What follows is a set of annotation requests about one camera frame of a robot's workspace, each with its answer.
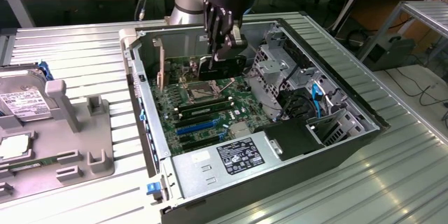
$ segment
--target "blue pcie slot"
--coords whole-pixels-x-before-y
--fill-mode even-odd
[[[184,134],[192,133],[194,131],[200,131],[200,130],[204,130],[204,129],[208,129],[208,128],[213,128],[217,125],[218,119],[214,119],[210,122],[201,123],[201,124],[189,126],[186,128],[178,129],[176,131],[176,134],[177,135],[184,135]]]

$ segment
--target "power supply label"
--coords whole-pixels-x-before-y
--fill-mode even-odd
[[[0,98],[18,118],[49,113],[46,102],[38,90],[0,94]]]
[[[226,173],[230,175],[264,164],[264,159],[252,138],[222,145],[216,150],[221,157]]]

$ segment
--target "hard drive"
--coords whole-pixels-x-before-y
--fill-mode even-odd
[[[16,115],[22,122],[49,118],[49,110],[57,108],[45,94],[45,83],[52,79],[45,62],[1,66],[1,116]]]

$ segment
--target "gray plastic part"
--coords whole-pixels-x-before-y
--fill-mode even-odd
[[[78,152],[78,150],[72,150],[72,151],[68,151],[68,152],[58,152],[57,156],[62,156],[62,157],[57,158],[57,162],[61,165],[65,165],[65,164],[69,164],[72,162],[77,162],[77,161],[82,160],[82,155]]]
[[[56,170],[56,179],[60,182],[70,180],[73,178],[82,177],[84,173],[77,165]]]
[[[2,140],[4,138],[6,138],[6,137],[10,137],[10,136],[18,136],[18,135],[28,135],[29,140],[34,140],[36,137],[37,137],[37,134],[36,134],[34,131],[26,131],[26,130],[24,130],[24,131],[16,131],[16,132],[9,133],[9,134],[1,134],[1,140]]]
[[[22,128],[10,129],[8,132],[0,130],[0,139],[6,134],[9,135],[14,133],[14,135],[17,135],[22,134],[25,131],[36,131],[36,140],[30,145],[34,159],[56,156],[53,160],[54,164],[34,167],[30,166],[16,172],[12,171],[12,173],[8,171],[1,173],[5,178],[0,178],[0,182],[6,182],[13,185],[14,191],[9,197],[0,198],[0,204],[113,174],[114,166],[112,161],[113,149],[108,101],[102,100],[102,104],[105,113],[96,116],[89,115],[86,102],[72,105],[76,118],[81,125],[81,131],[74,134],[65,120],[53,120],[52,118],[25,122]],[[109,159],[109,168],[102,172],[92,173],[90,166],[86,162],[86,153],[90,152],[93,157],[98,158],[101,149],[105,150],[105,154]],[[74,161],[64,166],[77,165],[84,175],[61,183],[56,179],[54,173],[57,169],[64,167],[57,163],[57,157],[61,157],[57,156],[57,154],[73,150],[78,150],[82,155],[82,160]]]
[[[101,157],[93,158],[92,153],[88,152],[86,164],[92,169],[92,173],[100,173],[104,170],[108,170],[110,167],[112,160],[106,157],[104,149],[101,149]]]
[[[105,108],[100,95],[90,95],[86,97],[86,108],[89,110],[90,116],[101,115],[105,113]]]
[[[0,197],[1,196],[9,196],[12,194],[13,187],[6,183],[0,183]]]
[[[49,110],[50,116],[53,117],[54,120],[64,120],[64,114],[60,108],[50,109]]]
[[[73,133],[80,131],[80,124],[76,118],[73,106],[70,101],[65,95],[66,85],[62,80],[53,80],[46,81],[45,84],[45,94],[48,97],[53,98],[58,108],[61,109],[61,114],[65,117],[68,122],[69,128],[72,129]]]
[[[14,129],[22,127],[22,123],[16,115],[5,115],[0,117],[0,127],[6,129]]]
[[[9,169],[4,169],[9,164],[0,165],[0,178],[13,177]]]

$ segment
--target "blue cable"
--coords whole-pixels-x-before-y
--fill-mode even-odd
[[[312,88],[312,97],[313,97],[313,102],[316,105],[316,110],[317,110],[317,118],[320,118],[320,106],[318,106],[318,101],[316,100],[316,95],[322,96],[324,93],[320,90],[317,84],[313,84],[313,88]]]

